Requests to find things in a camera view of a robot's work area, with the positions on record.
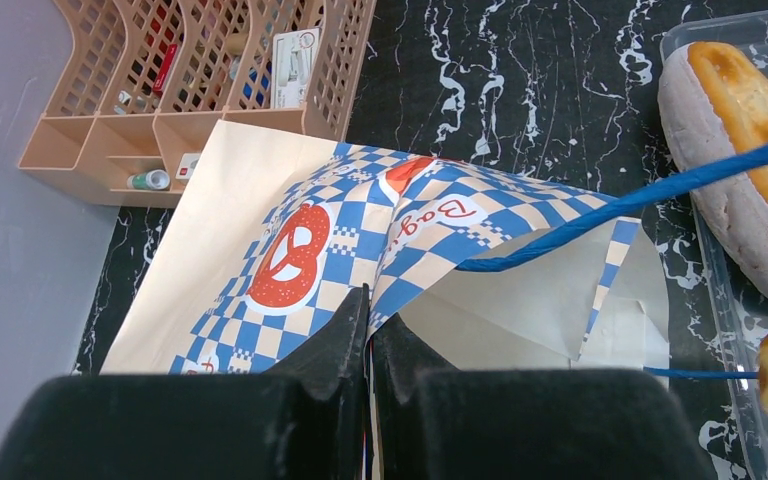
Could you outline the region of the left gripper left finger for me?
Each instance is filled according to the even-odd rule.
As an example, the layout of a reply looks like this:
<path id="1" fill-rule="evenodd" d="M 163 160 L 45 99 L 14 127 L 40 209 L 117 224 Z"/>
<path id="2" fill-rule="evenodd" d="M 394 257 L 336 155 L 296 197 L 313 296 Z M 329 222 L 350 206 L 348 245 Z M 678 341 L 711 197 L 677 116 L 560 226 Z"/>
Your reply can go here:
<path id="1" fill-rule="evenodd" d="M 66 376 L 27 400 L 0 479 L 357 479 L 366 287 L 262 373 Z"/>

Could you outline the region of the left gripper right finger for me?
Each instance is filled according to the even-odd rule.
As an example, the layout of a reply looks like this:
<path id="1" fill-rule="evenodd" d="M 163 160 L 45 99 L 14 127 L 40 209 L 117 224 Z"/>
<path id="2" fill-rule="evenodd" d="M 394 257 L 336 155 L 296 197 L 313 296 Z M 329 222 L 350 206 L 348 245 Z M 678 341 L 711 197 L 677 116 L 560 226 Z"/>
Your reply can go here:
<path id="1" fill-rule="evenodd" d="M 623 369 L 459 370 L 400 318 L 371 339 L 387 479 L 711 479 L 677 400 Z"/>

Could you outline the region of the blue checkered paper bag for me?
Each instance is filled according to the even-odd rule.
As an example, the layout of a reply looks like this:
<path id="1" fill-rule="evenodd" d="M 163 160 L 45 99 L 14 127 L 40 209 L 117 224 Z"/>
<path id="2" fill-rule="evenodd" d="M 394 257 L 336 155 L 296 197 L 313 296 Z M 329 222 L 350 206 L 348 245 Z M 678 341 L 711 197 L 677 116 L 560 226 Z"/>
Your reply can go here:
<path id="1" fill-rule="evenodd" d="M 478 165 L 218 122 L 106 356 L 113 373 L 264 371 L 369 291 L 469 369 L 669 363 L 639 208 Z"/>

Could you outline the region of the fake long baguette roll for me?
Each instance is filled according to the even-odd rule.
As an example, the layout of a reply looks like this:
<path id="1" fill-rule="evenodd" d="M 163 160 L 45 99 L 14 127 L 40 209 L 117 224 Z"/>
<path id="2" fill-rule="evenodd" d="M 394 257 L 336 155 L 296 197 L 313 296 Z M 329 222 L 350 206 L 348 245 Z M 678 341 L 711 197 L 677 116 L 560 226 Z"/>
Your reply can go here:
<path id="1" fill-rule="evenodd" d="M 764 75 L 721 43 L 692 44 L 669 86 L 688 89 L 657 102 L 666 143 L 691 195 L 745 173 L 749 211 L 761 247 L 768 250 L 768 85 Z"/>

